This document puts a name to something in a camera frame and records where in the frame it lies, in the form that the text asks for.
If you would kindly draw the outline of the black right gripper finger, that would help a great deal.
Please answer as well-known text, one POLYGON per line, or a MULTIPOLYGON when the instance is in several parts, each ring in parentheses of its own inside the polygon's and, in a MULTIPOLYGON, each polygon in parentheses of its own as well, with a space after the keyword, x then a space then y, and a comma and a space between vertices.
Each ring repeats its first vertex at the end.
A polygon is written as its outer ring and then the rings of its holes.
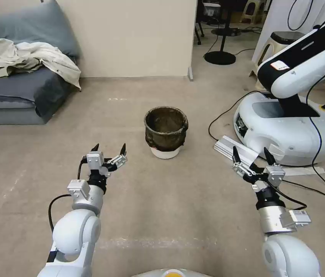
POLYGON ((269 152, 269 150, 266 147, 264 147, 264 155, 265 155, 265 159, 269 166, 277 165, 277 162, 276 162, 274 156, 269 152))
POLYGON ((252 177, 255 175, 255 172, 251 170, 246 164, 242 163, 237 147, 233 146, 233 154, 232 154, 232 161, 233 166, 232 169, 241 177, 247 176, 252 177))

